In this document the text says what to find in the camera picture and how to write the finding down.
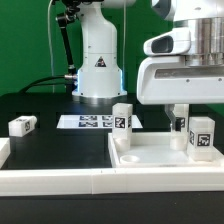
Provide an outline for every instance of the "triangular logo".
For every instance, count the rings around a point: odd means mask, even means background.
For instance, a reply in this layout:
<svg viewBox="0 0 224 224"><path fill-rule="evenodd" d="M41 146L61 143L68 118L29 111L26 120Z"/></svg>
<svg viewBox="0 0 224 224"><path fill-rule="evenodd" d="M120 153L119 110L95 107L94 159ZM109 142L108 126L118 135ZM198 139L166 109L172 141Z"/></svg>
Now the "triangular logo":
<svg viewBox="0 0 224 224"><path fill-rule="evenodd" d="M103 57L100 57L99 60L97 61L97 63L95 64L95 67L107 67L104 60L103 60Z"/></svg>

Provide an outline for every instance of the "block with marker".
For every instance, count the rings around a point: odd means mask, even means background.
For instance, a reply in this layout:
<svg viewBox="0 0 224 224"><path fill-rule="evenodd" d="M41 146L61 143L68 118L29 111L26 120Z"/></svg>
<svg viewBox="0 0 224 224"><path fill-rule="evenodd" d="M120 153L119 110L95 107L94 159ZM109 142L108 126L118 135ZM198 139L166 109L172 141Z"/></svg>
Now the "block with marker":
<svg viewBox="0 0 224 224"><path fill-rule="evenodd" d="M37 118L35 116L21 116L8 123L9 135L23 137L35 129Z"/></svg>

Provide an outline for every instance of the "black table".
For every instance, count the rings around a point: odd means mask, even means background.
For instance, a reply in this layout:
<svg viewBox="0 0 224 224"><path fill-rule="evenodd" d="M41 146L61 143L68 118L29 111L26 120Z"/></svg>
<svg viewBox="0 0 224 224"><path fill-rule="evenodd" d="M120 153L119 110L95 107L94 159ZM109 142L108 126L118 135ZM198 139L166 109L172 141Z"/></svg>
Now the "black table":
<svg viewBox="0 0 224 224"><path fill-rule="evenodd" d="M143 106L135 95L127 103L143 125L137 131L168 131L163 106ZM112 105L87 105L66 94L7 94L0 97L0 136L8 137L8 122L35 115L36 129L23 138L11 137L11 155L3 170L111 167L109 129L56 129L64 114L110 115ZM215 146L222 148L224 119L205 105L190 114L216 121ZM222 223L224 192L172 192L38 197L1 197L1 223Z"/></svg>

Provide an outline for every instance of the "black cable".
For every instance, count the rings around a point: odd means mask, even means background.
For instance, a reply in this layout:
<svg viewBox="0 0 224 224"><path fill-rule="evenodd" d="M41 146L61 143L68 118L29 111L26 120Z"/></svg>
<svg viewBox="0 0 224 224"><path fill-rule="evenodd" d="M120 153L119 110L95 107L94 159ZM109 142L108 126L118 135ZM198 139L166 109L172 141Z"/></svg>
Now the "black cable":
<svg viewBox="0 0 224 224"><path fill-rule="evenodd" d="M66 85L68 83L65 82L58 82L58 83L42 83L42 84L35 84L30 86L29 88L27 87L26 91L29 90L32 87L38 87L38 86L56 86L56 85Z"/></svg>
<svg viewBox="0 0 224 224"><path fill-rule="evenodd" d="M24 88L22 88L19 93L26 93L26 91L31 88L32 86L35 86L36 84L40 83L40 82L45 82L45 81L49 81L49 80L55 80L55 79L64 79L63 75L60 76L50 76L50 77L46 77L46 78L42 78L42 79L38 79L32 83L30 83L29 85L25 86Z"/></svg>

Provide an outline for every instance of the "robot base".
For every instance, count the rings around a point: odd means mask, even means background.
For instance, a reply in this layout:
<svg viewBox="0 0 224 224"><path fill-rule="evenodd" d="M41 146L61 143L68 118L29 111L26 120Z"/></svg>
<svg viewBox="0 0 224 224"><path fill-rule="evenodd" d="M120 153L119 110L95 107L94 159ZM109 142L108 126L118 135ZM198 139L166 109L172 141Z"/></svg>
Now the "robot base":
<svg viewBox="0 0 224 224"><path fill-rule="evenodd" d="M127 92L124 91L120 95L111 98L99 98L99 97L84 97L77 93L72 93L72 98L74 101L87 103L87 104L113 104L117 102L126 102Z"/></svg>

